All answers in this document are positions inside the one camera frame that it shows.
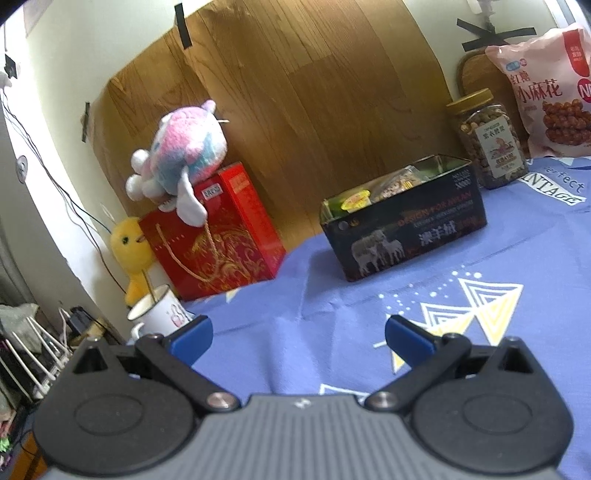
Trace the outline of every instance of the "wooden panel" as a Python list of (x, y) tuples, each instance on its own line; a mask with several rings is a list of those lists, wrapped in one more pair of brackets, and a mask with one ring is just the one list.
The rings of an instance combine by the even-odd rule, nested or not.
[(43, 477), (47, 472), (47, 464), (38, 453), (37, 444), (33, 434), (27, 435), (23, 442), (25, 450), (21, 450), (16, 460), (13, 460), (14, 467), (10, 474), (10, 480), (36, 480)]
[(172, 29), (110, 82), (118, 132), (105, 143), (114, 153), (123, 131), (129, 152), (103, 160), (110, 180), (124, 181), (166, 108), (213, 98), (229, 120), (226, 161), (244, 162), (291, 249), (321, 231), (323, 198), (462, 153), (441, 68), (402, 0), (213, 0), (187, 26), (192, 47)]
[(166, 113), (207, 98), (168, 33), (113, 77), (93, 103), (89, 141), (129, 215), (143, 216), (155, 208), (151, 201), (133, 202), (125, 193), (125, 182), (133, 173), (131, 154), (150, 147)]

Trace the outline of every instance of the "plush toy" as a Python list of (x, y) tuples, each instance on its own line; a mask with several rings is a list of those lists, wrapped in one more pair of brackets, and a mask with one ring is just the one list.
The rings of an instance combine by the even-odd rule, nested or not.
[(125, 304), (132, 307), (150, 293), (146, 276), (150, 266), (156, 262), (154, 252), (139, 227), (139, 218), (128, 217), (115, 225), (111, 233), (111, 251), (129, 277)]
[(202, 226), (205, 207), (195, 198), (193, 186), (208, 179), (222, 163), (228, 145), (213, 116), (216, 104), (180, 108), (160, 121), (150, 151), (138, 150), (131, 158), (136, 175), (125, 185), (134, 201), (144, 197), (170, 212), (174, 208), (188, 225)]

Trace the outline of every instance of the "pink snack bag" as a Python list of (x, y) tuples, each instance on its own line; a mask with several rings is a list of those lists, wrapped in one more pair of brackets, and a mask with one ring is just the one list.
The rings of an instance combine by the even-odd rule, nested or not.
[(486, 55), (513, 85), (532, 157), (591, 155), (591, 37), (583, 27), (553, 28)]

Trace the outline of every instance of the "red gift box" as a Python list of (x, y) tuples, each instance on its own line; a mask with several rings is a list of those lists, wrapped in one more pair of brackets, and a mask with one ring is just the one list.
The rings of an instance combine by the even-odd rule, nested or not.
[(155, 210), (139, 225), (184, 300), (275, 277), (285, 249), (241, 163), (194, 187), (207, 224), (188, 226), (176, 211)]

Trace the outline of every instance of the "plastic jar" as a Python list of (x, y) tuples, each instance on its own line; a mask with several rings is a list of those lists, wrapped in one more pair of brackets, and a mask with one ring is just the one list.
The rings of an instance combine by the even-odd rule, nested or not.
[(447, 111), (483, 187), (502, 187), (528, 172), (511, 119), (488, 88), (448, 104)]

